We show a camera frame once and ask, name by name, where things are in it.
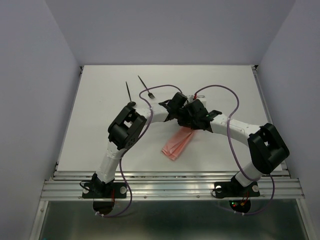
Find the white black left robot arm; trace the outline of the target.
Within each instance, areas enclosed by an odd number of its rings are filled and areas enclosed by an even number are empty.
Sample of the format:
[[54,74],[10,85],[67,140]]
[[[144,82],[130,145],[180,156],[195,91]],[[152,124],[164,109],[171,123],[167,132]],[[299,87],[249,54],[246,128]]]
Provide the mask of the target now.
[[146,108],[126,105],[108,127],[106,154],[98,170],[91,178],[92,188],[100,197],[111,193],[111,184],[120,160],[147,131],[152,123],[164,123],[179,116],[191,98],[177,92],[172,99],[150,104]]

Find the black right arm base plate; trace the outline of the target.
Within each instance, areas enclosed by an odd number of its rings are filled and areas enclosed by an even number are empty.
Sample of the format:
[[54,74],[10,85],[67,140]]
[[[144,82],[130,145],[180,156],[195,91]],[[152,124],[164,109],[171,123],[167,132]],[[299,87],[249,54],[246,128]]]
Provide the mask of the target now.
[[248,186],[232,181],[219,181],[214,183],[211,195],[217,199],[259,197],[260,191],[256,181]]

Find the pink satin napkin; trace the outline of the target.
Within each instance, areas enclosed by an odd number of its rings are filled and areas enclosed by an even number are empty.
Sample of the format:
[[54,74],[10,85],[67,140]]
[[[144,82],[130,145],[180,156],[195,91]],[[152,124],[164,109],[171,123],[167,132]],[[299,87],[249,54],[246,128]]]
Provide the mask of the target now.
[[193,139],[196,130],[181,127],[164,145],[161,152],[171,161],[175,161]]

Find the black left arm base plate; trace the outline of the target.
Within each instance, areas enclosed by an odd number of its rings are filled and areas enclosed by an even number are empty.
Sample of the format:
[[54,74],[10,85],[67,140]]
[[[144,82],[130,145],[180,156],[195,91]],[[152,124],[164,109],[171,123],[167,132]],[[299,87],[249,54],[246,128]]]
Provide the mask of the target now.
[[124,182],[112,182],[107,186],[96,187],[92,182],[81,182],[83,199],[125,199],[129,191]]

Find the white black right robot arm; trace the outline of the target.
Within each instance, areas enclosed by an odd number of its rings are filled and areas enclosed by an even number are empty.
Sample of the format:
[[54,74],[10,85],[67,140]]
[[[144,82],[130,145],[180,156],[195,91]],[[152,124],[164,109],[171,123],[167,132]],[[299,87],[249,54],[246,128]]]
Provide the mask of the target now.
[[252,182],[271,174],[290,155],[280,133],[271,123],[253,125],[232,119],[217,110],[209,112],[199,99],[187,103],[179,112],[182,114],[179,124],[193,130],[227,136],[234,158],[237,156],[232,140],[249,148],[251,162],[245,167],[239,165],[239,172],[230,182],[231,192],[235,195],[242,195]]

